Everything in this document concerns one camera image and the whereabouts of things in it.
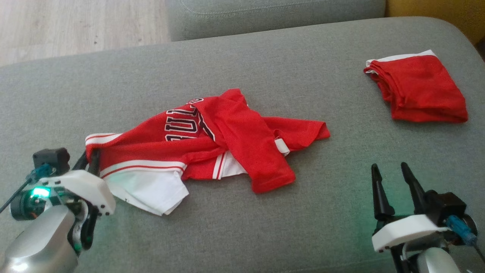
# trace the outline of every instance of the folded clothing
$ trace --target folded clothing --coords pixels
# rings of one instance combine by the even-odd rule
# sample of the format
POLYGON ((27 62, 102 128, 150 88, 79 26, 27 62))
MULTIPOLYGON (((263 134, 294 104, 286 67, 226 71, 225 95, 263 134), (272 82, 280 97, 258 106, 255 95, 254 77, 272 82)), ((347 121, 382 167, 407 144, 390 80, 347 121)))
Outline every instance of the folded clothing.
POLYGON ((466 122, 465 98, 431 51, 368 60, 364 72, 390 102, 393 119, 466 122))

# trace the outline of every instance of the red fabric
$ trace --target red fabric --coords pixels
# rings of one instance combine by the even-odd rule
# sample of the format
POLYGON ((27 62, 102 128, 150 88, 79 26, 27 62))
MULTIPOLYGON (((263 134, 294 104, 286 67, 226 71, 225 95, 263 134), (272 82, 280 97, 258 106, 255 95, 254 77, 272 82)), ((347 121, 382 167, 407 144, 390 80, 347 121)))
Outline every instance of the red fabric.
POLYGON ((123 134, 90 135, 86 138, 86 151, 90 158, 93 149, 99 149, 101 171, 109 167, 109 173, 113 173, 122 168, 180 171, 185 168, 180 162, 190 166, 213 160, 229 150, 251 177, 253 191, 262 193, 295 180, 275 144, 275 136, 288 139, 290 150, 330 136, 324 122, 290 124, 289 120, 294 121, 261 117, 249 109, 238 89, 231 89, 219 97, 191 100, 123 134), (143 160, 159 164, 136 162, 126 166, 127 162, 143 160))
POLYGON ((252 179, 255 193, 293 183, 295 174, 276 147, 273 132, 261 115, 249 109, 239 89, 194 104, 215 134, 252 179))
POLYGON ((364 72, 374 70, 385 101, 390 102, 393 119, 413 122, 466 122, 465 98, 440 60, 432 55, 400 60, 372 61, 364 72))
MULTIPOLYGON (((263 120, 273 132, 274 139, 283 139, 291 152, 302 150, 316 140, 330 137, 330 132, 325 122, 322 121, 285 119, 279 117, 263 117, 263 120)), ((214 168, 222 171, 221 165, 224 161, 224 156, 226 155, 223 154, 219 161, 216 158, 211 158, 209 160, 191 163, 185 169, 182 180, 189 178, 196 180, 214 179, 214 168)))

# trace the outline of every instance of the green led light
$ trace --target green led light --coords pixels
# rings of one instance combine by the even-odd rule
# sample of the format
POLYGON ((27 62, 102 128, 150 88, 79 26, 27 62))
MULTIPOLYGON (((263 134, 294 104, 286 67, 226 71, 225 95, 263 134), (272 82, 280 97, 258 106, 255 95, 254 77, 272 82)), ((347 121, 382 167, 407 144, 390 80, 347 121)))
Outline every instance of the green led light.
POLYGON ((81 244, 74 244, 74 250, 80 252, 82 250, 81 244))
POLYGON ((38 196, 38 197, 49 197, 50 188, 40 188, 40 187, 33 188, 32 195, 38 196))

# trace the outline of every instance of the gray fabric surface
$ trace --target gray fabric surface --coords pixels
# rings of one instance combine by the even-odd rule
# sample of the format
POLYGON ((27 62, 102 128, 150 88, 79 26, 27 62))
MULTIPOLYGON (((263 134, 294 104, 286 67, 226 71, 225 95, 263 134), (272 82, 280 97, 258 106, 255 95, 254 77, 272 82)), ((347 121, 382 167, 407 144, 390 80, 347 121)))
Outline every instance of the gray fabric surface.
POLYGON ((385 0, 167 0, 172 41, 384 16, 385 0))
MULTIPOLYGON (((454 192, 485 227, 484 86, 485 63, 474 47, 452 25, 424 17, 2 67, 0 200, 22 182, 37 150, 65 146, 77 158, 89 133, 122 132, 189 99, 238 87, 262 115, 327 122, 330 139, 288 156, 294 185, 255 195, 246 175, 190 181, 190 195, 168 217, 117 200, 116 213, 98 222, 78 272, 392 272, 390 255, 372 249, 371 164, 379 164, 398 214, 412 213, 399 165, 406 161, 426 190, 454 192), (467 123, 393 121, 362 72, 368 59, 427 49, 467 99, 467 123)), ((0 253, 26 224, 0 215, 0 253)), ((463 269, 485 272, 471 249, 452 253, 463 269)))

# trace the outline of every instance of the blue connector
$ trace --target blue connector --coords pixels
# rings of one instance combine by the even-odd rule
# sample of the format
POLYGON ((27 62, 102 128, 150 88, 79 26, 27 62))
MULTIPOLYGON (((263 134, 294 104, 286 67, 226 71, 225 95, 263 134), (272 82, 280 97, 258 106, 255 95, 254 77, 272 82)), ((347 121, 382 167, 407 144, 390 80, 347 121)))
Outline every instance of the blue connector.
POLYGON ((456 215, 451 215, 446 219, 446 225, 458 234, 465 245, 473 246, 477 243, 477 237, 471 232, 471 229, 456 215))
POLYGON ((30 180, 30 184, 35 184, 39 181, 39 179, 44 177, 49 177, 52 174, 52 167, 49 164, 44 164, 29 173, 27 177, 25 177, 26 181, 30 180))

